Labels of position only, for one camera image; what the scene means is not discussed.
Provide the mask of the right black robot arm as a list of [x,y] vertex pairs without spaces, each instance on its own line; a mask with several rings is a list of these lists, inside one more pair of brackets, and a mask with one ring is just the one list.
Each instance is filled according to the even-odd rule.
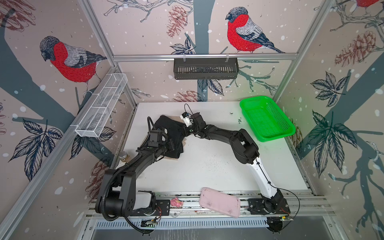
[[230,131],[208,125],[200,113],[191,115],[184,112],[180,118],[186,125],[184,127],[186,136],[193,134],[200,139],[226,143],[231,146],[235,158],[241,164],[250,167],[262,197],[261,203],[249,208],[250,212],[262,215],[277,213],[289,215],[291,213],[283,193],[273,185],[265,171],[260,159],[259,147],[246,130]]

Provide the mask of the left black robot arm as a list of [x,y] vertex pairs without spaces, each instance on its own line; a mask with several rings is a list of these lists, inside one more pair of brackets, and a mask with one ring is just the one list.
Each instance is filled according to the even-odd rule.
[[151,130],[130,162],[105,172],[95,205],[96,212],[102,214],[105,220],[114,221],[129,217],[137,209],[153,210],[154,194],[138,192],[136,181],[147,167],[174,151],[176,141],[170,133]]

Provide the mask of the black shorts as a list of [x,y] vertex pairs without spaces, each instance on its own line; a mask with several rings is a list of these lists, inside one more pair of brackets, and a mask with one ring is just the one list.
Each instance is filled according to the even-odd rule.
[[168,150],[165,153],[165,157],[178,159],[184,152],[183,141],[186,137],[184,126],[184,123],[175,121],[167,116],[160,116],[155,122],[155,128],[161,130],[166,129],[168,138],[171,139],[174,144],[174,150]]

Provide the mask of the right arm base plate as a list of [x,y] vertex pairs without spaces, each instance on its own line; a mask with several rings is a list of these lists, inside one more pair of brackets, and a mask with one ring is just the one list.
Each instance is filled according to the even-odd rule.
[[290,215],[286,199],[248,199],[248,211],[252,215]]

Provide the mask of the beige shorts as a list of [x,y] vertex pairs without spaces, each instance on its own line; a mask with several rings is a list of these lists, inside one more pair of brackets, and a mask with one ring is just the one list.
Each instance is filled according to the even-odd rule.
[[178,159],[181,153],[184,152],[184,134],[182,133],[183,127],[185,126],[184,122],[178,116],[167,116],[168,127],[168,136],[173,139],[175,144],[175,151],[172,156],[166,156],[170,159]]

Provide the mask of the green plastic basket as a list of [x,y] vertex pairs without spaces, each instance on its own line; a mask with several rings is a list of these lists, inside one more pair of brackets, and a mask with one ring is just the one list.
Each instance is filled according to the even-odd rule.
[[260,142],[269,142],[296,133],[296,127],[273,99],[256,96],[240,101],[242,114]]

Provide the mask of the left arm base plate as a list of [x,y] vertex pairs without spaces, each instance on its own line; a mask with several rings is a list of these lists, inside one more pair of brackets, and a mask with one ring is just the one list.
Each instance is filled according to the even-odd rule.
[[169,216],[170,208],[171,208],[170,200],[156,200],[156,206],[154,209],[152,208],[137,209],[130,214],[130,217],[131,216],[132,217],[152,217],[152,216],[159,217],[160,215]]

